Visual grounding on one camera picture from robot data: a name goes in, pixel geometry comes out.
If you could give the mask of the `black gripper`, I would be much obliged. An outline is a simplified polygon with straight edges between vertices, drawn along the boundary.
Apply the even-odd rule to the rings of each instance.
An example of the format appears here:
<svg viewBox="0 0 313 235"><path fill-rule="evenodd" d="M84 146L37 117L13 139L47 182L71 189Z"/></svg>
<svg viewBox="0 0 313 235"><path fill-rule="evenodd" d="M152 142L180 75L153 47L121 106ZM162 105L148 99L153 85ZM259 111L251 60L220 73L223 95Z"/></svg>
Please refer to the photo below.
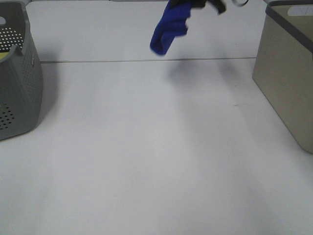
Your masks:
<svg viewBox="0 0 313 235"><path fill-rule="evenodd" d="M218 14L226 11L226 4L222 0L171 0L170 7L173 8L185 3L189 3L192 9L203 9L209 3L217 10Z"/></svg>

